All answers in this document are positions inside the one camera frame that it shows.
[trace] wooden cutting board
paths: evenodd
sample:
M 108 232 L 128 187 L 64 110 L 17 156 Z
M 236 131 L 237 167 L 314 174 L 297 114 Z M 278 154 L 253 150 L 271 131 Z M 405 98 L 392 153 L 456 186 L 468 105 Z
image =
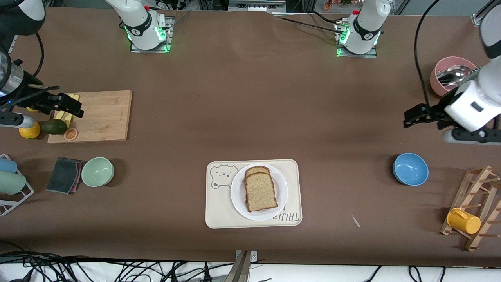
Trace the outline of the wooden cutting board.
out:
M 84 116 L 73 117 L 70 127 L 78 130 L 78 137 L 66 141 L 63 135 L 49 135 L 48 143 L 76 143 L 127 140 L 132 91 L 74 93 L 80 95 Z

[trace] white floor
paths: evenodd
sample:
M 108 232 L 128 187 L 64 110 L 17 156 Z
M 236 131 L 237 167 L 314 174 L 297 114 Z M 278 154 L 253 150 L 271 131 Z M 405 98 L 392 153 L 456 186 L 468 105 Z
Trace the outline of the white floor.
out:
M 212 262 L 210 266 L 222 264 L 223 262 Z M 170 262 L 163 262 L 162 269 L 167 273 L 172 266 Z M 192 269 L 203 267 L 203 262 L 190 262 L 180 267 L 176 274 L 188 272 Z M 113 282 L 116 280 L 117 275 L 122 270 L 122 266 L 116 264 L 109 264 L 104 262 L 84 262 L 81 263 L 86 273 L 94 282 Z M 82 271 L 76 266 L 72 266 L 76 277 L 79 282 L 90 282 L 84 276 Z M 0 282 L 9 282 L 14 279 L 22 279 L 30 267 L 23 267 L 20 263 L 10 263 L 0 265 Z M 231 269 L 231 265 L 216 268 L 210 271 L 212 277 L 217 277 L 227 274 Z M 293 265 L 293 264 L 253 264 L 251 265 L 249 282 L 263 282 L 265 280 L 270 282 L 292 282 L 292 281 L 306 281 L 306 282 L 320 282 L 320 281 L 338 281 L 338 282 L 364 282 L 371 276 L 376 266 L 354 266 L 354 265 Z M 136 281 L 136 282 L 158 282 L 160 275 L 148 270 L 144 274 L 150 276 L 134 276 L 142 269 L 135 269 L 127 276 L 123 276 L 120 281 Z M 421 278 L 423 282 L 439 282 L 442 268 L 440 267 L 419 267 Z M 51 270 L 46 270 L 45 273 L 53 278 L 56 277 Z M 180 282 L 190 278 L 192 272 L 188 275 L 179 277 Z M 413 282 L 410 278 L 406 266 L 383 266 L 376 274 L 372 282 Z M 466 268 L 466 267 L 448 267 L 445 273 L 443 282 L 500 282 L 501 269 L 486 269 L 486 268 Z M 41 274 L 33 274 L 31 282 L 43 282 Z

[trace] bowl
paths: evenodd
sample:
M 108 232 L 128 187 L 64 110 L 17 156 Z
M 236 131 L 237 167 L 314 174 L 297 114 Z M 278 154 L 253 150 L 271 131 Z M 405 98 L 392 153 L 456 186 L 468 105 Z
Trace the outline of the bowl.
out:
M 445 93 L 456 88 L 457 85 L 443 86 L 440 83 L 440 81 L 438 81 L 437 73 L 439 73 L 445 69 L 448 69 L 452 66 L 456 66 L 456 65 L 464 65 L 470 69 L 476 68 L 476 66 L 473 65 L 472 62 L 470 62 L 467 59 L 463 59 L 461 57 L 446 57 L 446 58 L 443 58 L 440 61 L 438 61 L 438 63 L 435 65 L 435 67 L 433 68 L 433 71 L 431 72 L 431 75 L 430 75 L 431 89 L 433 89 L 433 91 L 435 91 L 435 93 L 438 96 L 442 97 Z
M 422 157 L 404 153 L 393 163 L 393 174 L 405 185 L 419 186 L 428 179 L 428 166 Z
M 99 187 L 108 184 L 115 175 L 111 162 L 102 157 L 88 161 L 82 169 L 82 181 L 89 187 Z

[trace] mug handle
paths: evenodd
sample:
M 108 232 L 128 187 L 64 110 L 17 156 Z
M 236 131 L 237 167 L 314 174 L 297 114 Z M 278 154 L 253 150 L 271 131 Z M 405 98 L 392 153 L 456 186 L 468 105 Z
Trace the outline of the mug handle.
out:
M 457 209 L 457 210 L 453 210 L 452 212 L 459 215 L 460 217 L 462 217 L 464 219 L 468 218 L 468 216 L 462 210 Z

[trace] white plate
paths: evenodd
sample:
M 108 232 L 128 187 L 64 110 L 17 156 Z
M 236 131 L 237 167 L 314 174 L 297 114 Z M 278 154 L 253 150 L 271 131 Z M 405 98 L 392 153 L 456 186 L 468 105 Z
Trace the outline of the white plate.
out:
M 275 185 L 275 198 L 277 199 L 277 203 L 279 205 L 277 208 L 265 209 L 255 212 L 248 211 L 247 203 L 245 203 L 244 180 L 246 170 L 252 167 L 266 167 L 270 170 L 272 181 Z M 231 183 L 230 193 L 233 206 L 241 215 L 251 220 L 262 221 L 272 219 L 284 209 L 285 204 L 287 203 L 289 189 L 287 188 L 285 177 L 278 169 L 267 164 L 252 164 L 244 167 L 235 175 L 235 178 L 233 178 L 233 182 Z

